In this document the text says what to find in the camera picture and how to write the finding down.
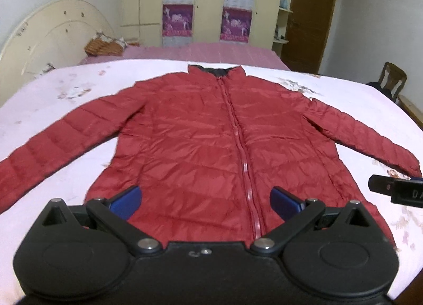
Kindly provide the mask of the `red puffer jacket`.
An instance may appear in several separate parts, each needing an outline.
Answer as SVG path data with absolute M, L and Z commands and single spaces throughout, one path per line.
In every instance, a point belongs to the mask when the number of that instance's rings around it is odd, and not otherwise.
M 333 207 L 361 200 L 338 144 L 422 174 L 409 150 L 317 99 L 239 66 L 190 66 L 87 102 L 15 149 L 1 162 L 1 210 L 112 137 L 116 152 L 86 197 L 139 187 L 130 223 L 161 242 L 251 243 L 281 223 L 275 186 Z

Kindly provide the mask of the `wooden chair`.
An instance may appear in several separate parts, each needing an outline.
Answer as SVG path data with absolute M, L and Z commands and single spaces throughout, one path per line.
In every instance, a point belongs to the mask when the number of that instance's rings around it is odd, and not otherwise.
M 367 85 L 381 92 L 392 102 L 396 102 L 406 81 L 407 74 L 394 63 L 387 61 L 382 68 L 379 80 L 369 82 Z

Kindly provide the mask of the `white floral bed cover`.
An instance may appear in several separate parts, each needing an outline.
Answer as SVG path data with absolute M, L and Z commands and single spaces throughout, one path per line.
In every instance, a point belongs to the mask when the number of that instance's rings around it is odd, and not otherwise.
M 1 107 L 1 158 L 60 120 L 77 107 L 120 90 L 170 73 L 185 72 L 186 61 L 159 59 L 91 63 L 57 69 L 22 87 Z M 241 66 L 246 75 L 279 84 L 309 99 L 345 112 L 381 136 L 422 158 L 422 131 L 399 107 L 375 89 L 360 83 L 293 71 Z M 36 215 L 51 198 L 78 205 L 87 200 L 91 185 L 109 166 L 118 140 L 112 137 L 79 156 L 28 191 L 9 210 L 1 211 L 1 303 L 14 304 L 23 292 L 12 259 Z M 371 175 L 399 171 L 349 147 L 338 144 L 338 156 L 356 182 L 362 200 L 393 235 L 399 272 L 390 289 L 398 296 L 422 270 L 422 211 L 396 205 L 367 186 Z

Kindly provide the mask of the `pink bed sheet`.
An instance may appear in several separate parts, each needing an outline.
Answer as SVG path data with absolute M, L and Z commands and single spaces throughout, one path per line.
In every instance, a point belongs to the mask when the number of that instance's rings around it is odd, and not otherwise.
M 124 59 L 162 59 L 205 63 L 231 63 L 287 71 L 289 68 L 272 50 L 237 43 L 190 43 L 185 46 L 128 46 L 120 56 L 88 56 L 81 65 Z

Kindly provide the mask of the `cream wooden headboard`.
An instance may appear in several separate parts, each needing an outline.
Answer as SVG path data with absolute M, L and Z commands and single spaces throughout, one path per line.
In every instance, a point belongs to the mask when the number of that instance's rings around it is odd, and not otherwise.
M 94 5 L 58 0 L 23 19 L 1 49 L 1 103 L 50 69 L 78 64 L 98 32 L 115 36 Z

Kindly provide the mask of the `purple poster lower right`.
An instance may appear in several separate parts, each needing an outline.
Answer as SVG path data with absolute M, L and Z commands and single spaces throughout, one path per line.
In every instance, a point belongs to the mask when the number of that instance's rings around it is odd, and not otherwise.
M 220 40 L 236 43 L 248 43 L 251 23 L 251 11 L 239 8 L 223 7 Z

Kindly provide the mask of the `purple poster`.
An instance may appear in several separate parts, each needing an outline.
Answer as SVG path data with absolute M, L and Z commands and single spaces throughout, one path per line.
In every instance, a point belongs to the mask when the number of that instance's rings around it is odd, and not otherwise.
M 220 40 L 236 43 L 248 43 L 251 23 L 251 11 L 239 8 L 223 7 Z
M 191 37 L 194 6 L 163 4 L 162 36 Z

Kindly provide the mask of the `purple poster lower left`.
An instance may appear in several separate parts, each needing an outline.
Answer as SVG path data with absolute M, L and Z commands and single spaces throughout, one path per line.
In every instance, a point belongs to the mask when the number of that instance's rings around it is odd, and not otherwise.
M 194 6 L 163 4 L 162 36 L 191 37 Z

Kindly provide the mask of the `cream yellow wardrobe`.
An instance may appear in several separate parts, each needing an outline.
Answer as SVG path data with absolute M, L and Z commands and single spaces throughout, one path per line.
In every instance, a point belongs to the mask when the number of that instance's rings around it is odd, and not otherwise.
M 121 31 L 127 41 L 141 46 L 183 46 L 191 42 L 222 42 L 220 40 L 223 7 L 252 12 L 248 43 L 270 49 L 280 0 L 121 0 L 123 7 Z M 194 6 L 191 37 L 162 36 L 163 4 Z

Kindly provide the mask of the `brown wooden door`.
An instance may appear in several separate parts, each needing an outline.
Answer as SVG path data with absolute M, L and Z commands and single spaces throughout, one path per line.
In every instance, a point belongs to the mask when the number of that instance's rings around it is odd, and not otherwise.
M 281 59 L 292 71 L 317 74 L 332 23 L 335 0 L 291 0 Z

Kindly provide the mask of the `cream corner shelf unit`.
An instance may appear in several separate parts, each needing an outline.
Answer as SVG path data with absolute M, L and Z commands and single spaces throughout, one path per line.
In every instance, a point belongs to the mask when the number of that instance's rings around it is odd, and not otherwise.
M 293 13 L 291 9 L 292 0 L 280 0 L 278 6 L 278 17 L 275 26 L 275 34 L 273 40 L 272 50 L 281 57 L 282 48 L 289 43 L 287 39 L 287 21 L 290 18 L 290 14 Z

